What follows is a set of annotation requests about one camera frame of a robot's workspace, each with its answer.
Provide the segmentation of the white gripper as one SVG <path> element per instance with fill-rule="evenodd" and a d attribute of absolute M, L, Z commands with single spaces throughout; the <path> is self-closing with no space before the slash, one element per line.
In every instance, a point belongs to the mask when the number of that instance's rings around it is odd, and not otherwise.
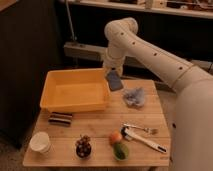
<path fill-rule="evenodd" d="M 122 51 L 106 49 L 102 64 L 105 74 L 115 70 L 119 76 L 122 76 L 124 61 L 125 54 Z"/>

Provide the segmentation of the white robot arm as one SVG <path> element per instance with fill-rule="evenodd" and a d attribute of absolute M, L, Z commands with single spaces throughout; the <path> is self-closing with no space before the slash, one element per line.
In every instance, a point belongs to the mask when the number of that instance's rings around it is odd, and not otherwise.
<path fill-rule="evenodd" d="M 213 75 L 137 36 L 132 18 L 113 20 L 104 33 L 104 66 L 120 70 L 131 54 L 177 93 L 170 171 L 213 171 Z"/>

